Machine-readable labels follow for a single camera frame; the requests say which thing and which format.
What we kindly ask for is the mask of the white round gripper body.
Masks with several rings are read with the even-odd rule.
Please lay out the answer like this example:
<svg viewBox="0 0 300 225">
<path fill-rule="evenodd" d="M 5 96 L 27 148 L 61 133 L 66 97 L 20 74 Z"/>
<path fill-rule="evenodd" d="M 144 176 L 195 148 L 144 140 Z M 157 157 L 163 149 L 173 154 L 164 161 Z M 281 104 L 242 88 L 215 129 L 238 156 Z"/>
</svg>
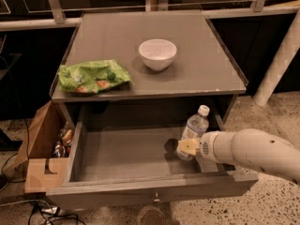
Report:
<svg viewBox="0 0 300 225">
<path fill-rule="evenodd" d="M 213 132 L 207 132 L 203 134 L 199 140 L 199 157 L 219 163 L 219 160 L 217 159 L 215 152 L 214 152 L 214 143 L 219 134 L 219 131 L 213 131 Z"/>
</svg>

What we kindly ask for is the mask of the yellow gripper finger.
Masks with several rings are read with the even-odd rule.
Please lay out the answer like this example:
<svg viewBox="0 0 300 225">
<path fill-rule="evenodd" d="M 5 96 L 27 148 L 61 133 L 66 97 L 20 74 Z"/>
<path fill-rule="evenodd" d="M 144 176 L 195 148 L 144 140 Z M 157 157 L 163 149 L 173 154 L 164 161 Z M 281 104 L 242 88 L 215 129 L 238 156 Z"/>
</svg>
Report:
<svg viewBox="0 0 300 225">
<path fill-rule="evenodd" d="M 181 140 L 178 142 L 178 149 L 182 153 L 195 156 L 200 150 L 199 140 L 198 139 Z"/>
</svg>

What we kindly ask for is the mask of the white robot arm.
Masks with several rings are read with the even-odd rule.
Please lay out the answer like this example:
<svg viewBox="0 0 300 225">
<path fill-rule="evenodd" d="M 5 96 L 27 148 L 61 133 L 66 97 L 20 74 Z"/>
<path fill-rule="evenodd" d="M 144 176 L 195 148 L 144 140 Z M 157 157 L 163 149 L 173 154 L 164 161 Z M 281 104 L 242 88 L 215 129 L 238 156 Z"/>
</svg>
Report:
<svg viewBox="0 0 300 225">
<path fill-rule="evenodd" d="M 179 141 L 177 149 L 185 156 L 241 166 L 300 185 L 300 150 L 258 129 L 207 132 L 201 138 Z"/>
</svg>

